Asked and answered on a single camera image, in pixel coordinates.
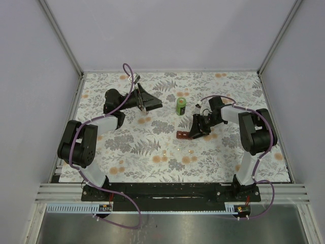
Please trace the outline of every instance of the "floral tablecloth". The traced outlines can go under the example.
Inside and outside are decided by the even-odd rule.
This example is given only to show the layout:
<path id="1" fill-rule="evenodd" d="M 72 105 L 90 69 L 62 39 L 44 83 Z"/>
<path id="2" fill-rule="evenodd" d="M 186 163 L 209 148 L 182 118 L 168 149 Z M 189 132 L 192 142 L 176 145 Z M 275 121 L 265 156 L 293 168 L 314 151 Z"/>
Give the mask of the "floral tablecloth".
<path id="1" fill-rule="evenodd" d="M 163 102 L 163 108 L 144 115 L 138 108 L 123 110 L 123 126 L 97 138 L 95 161 L 111 182 L 229 182 L 240 168 L 243 149 L 236 124 L 220 124 L 209 136 L 195 140 L 176 139 L 176 131 L 189 131 L 197 101 L 219 94 L 240 105 L 266 108 L 255 72 L 240 73 L 140 73 L 140 83 Z M 124 74 L 87 74 L 76 120 L 101 115 L 105 92 L 129 91 Z M 186 111 L 176 114 L 176 100 L 185 97 Z M 265 156 L 257 179 L 289 182 L 279 144 Z M 60 182 L 81 182 L 78 172 L 64 164 Z"/>

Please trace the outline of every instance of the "metal floor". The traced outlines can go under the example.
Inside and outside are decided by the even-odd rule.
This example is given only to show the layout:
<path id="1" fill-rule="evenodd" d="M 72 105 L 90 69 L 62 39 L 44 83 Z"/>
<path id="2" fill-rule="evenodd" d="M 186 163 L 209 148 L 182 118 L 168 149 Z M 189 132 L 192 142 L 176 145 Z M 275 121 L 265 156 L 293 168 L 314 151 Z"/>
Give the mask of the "metal floor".
<path id="1" fill-rule="evenodd" d="M 252 215 L 263 211 L 252 207 Z M 136 225 L 137 215 L 111 215 L 110 220 Z M 84 243 L 308 243 L 294 205 L 274 205 L 257 220 L 224 220 L 212 215 L 143 215 L 140 230 L 97 222 L 91 215 L 46 213 L 38 244 Z"/>

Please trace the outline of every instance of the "wall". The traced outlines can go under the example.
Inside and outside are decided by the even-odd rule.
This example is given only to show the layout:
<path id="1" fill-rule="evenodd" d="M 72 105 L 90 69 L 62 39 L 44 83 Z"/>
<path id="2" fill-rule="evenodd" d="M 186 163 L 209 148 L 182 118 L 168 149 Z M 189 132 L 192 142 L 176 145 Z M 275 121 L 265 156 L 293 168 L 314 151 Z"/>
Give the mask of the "wall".
<path id="1" fill-rule="evenodd" d="M 20 243 L 78 77 L 36 0 L 2 0 L 0 31 L 0 242 Z"/>
<path id="2" fill-rule="evenodd" d="M 325 236 L 325 2 L 305 0 L 263 72 L 294 176 Z"/>
<path id="3" fill-rule="evenodd" d="M 47 0 L 82 69 L 257 70 L 295 0 Z"/>

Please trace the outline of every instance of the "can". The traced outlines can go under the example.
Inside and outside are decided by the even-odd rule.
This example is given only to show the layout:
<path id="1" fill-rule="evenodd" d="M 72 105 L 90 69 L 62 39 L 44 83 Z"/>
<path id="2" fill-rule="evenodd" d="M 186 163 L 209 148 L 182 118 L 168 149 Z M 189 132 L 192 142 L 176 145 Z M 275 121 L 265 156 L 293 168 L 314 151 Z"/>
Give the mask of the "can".
<path id="1" fill-rule="evenodd" d="M 177 105 L 176 105 L 176 113 L 177 115 L 184 115 L 186 107 L 186 99 L 185 98 L 178 98 Z"/>

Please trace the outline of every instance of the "can lid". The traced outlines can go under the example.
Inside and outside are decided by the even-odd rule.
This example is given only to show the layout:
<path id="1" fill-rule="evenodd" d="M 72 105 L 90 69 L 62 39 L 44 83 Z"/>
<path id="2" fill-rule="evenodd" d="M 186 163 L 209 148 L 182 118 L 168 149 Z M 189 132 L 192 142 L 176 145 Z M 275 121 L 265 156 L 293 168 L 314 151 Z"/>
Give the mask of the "can lid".
<path id="1" fill-rule="evenodd" d="M 178 98 L 177 99 L 177 106 L 185 107 L 186 106 L 186 99 L 185 98 Z"/>

